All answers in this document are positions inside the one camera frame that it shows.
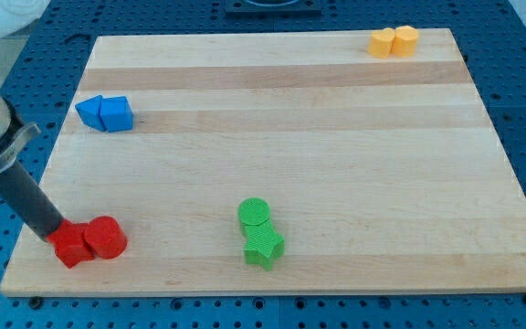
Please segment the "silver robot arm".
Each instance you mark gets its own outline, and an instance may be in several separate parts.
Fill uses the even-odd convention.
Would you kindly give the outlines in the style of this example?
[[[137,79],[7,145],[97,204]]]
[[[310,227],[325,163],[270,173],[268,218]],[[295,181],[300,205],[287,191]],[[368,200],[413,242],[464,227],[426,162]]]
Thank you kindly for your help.
[[[40,18],[45,0],[0,0],[0,37],[26,27]],[[40,134],[36,123],[25,123],[13,105],[0,95],[0,197],[41,239],[56,231],[61,213],[17,161],[24,147]]]

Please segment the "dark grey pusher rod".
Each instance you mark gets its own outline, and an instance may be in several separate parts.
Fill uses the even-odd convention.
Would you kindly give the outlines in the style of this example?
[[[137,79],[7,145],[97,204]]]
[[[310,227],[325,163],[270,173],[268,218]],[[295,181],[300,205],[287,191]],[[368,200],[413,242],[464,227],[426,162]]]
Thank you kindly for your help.
[[[43,241],[60,227],[64,219],[34,178],[18,161],[0,173],[0,197]]]

